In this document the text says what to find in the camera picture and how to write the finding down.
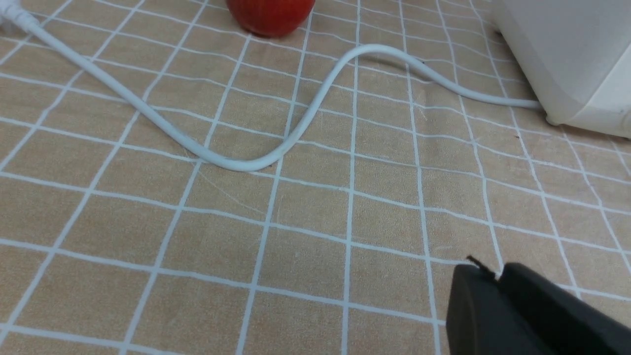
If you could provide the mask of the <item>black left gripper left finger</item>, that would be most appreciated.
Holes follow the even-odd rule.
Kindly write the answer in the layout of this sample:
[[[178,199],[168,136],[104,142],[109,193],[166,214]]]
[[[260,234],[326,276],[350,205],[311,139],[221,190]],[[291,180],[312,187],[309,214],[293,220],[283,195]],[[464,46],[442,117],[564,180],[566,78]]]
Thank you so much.
[[[529,336],[498,288],[495,272],[471,255],[452,276],[446,330],[451,355],[536,355]]]

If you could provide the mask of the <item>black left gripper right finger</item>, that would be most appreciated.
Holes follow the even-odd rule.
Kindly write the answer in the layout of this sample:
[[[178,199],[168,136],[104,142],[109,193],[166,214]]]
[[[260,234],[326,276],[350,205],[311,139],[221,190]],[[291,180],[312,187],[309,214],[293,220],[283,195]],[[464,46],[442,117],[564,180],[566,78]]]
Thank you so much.
[[[499,288],[530,330],[555,355],[629,355],[630,328],[529,267],[508,263]]]

